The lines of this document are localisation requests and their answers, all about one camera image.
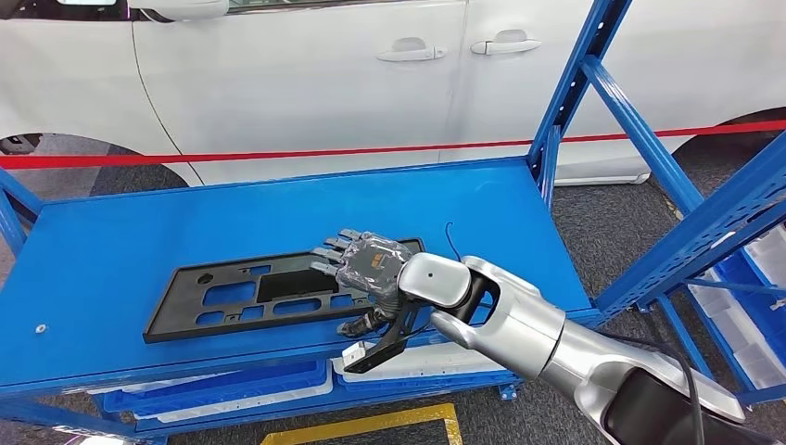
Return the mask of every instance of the car door handle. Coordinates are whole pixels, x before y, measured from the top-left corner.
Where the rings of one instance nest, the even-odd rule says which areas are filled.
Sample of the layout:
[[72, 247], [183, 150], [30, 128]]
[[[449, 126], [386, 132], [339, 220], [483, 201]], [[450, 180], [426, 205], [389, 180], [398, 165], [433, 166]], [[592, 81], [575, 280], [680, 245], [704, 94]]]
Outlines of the car door handle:
[[448, 53], [445, 48], [431, 46], [424, 49], [411, 49], [407, 51], [385, 51], [379, 53], [376, 58], [384, 60], [385, 62], [416, 62], [423, 60], [436, 60], [443, 58]]
[[420, 37], [403, 37], [393, 42], [390, 50], [376, 55], [385, 62], [417, 62], [436, 60], [448, 54], [448, 49], [426, 45]]
[[469, 47], [469, 50], [475, 54], [483, 56], [493, 56], [495, 54], [511, 54], [511, 53], [524, 53], [531, 51], [542, 42], [540, 40], [525, 39], [518, 42], [495, 42], [493, 40], [484, 40], [477, 42]]

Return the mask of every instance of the black plastic panel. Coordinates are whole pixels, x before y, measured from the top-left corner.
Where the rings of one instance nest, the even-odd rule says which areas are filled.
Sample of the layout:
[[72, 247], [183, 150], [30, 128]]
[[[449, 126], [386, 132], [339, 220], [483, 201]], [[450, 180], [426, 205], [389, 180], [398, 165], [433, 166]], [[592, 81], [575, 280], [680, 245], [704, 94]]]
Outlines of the black plastic panel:
[[[412, 253], [419, 239], [400, 241]], [[309, 268], [299, 252], [176, 269], [142, 337], [145, 343], [360, 315], [367, 294]]]

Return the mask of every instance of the robot finger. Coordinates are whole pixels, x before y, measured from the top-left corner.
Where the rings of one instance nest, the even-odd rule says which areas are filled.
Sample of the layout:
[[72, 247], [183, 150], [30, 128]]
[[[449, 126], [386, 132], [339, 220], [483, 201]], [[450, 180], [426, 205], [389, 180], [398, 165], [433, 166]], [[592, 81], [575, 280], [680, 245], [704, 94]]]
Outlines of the robot finger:
[[349, 244], [351, 244], [344, 238], [327, 238], [324, 240], [324, 243], [340, 250], [346, 250], [349, 247]]
[[352, 241], [357, 241], [357, 240], [361, 239], [361, 235], [363, 235], [363, 233], [358, 232], [357, 230], [352, 230], [352, 229], [341, 229], [338, 232], [338, 234], [341, 235], [341, 236], [344, 236], [345, 238], [349, 238]]
[[311, 263], [311, 268], [315, 271], [319, 271], [321, 273], [331, 276], [336, 276], [336, 273], [338, 273], [337, 267], [331, 266], [330, 264], [327, 264], [325, 262], [313, 261]]
[[327, 258], [330, 261], [341, 262], [341, 252], [329, 248], [314, 248], [311, 253]]

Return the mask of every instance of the red rope barrier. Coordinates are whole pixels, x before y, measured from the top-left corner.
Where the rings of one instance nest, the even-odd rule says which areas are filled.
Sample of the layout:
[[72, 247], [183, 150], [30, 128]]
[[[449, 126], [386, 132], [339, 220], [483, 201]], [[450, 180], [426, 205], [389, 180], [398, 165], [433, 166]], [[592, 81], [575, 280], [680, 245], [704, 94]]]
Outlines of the red rope barrier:
[[[786, 120], [763, 121], [751, 123], [733, 123], [715, 127], [680, 128], [655, 132], [661, 137], [694, 136], [709, 134], [737, 134], [785, 130]], [[614, 141], [627, 139], [624, 133], [595, 134], [588, 136], [570, 136], [563, 139], [564, 143]], [[310, 158], [317, 156], [367, 155], [374, 153], [400, 153], [409, 151], [460, 150], [466, 148], [487, 148], [494, 146], [527, 146], [531, 140], [475, 142], [469, 144], [442, 144], [432, 146], [382, 146], [372, 148], [348, 148], [312, 151], [271, 151], [255, 153], [210, 153], [189, 155], [99, 155], [99, 156], [2, 156], [0, 167], [7, 170], [54, 169], [76, 167], [107, 167], [169, 164], [177, 162], [212, 162], [217, 160], [249, 160], [249, 159], [284, 159]]]

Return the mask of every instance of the white tag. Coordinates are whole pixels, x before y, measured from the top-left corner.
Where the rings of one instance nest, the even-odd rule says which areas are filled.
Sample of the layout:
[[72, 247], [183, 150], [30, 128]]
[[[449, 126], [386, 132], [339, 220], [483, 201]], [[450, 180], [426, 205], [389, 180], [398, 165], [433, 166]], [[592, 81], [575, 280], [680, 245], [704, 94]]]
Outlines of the white tag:
[[355, 363], [356, 361], [362, 359], [366, 356], [366, 351], [371, 345], [370, 343], [366, 343], [365, 341], [359, 341], [349, 348], [341, 351], [341, 358], [344, 360], [344, 366], [350, 366], [351, 364]]

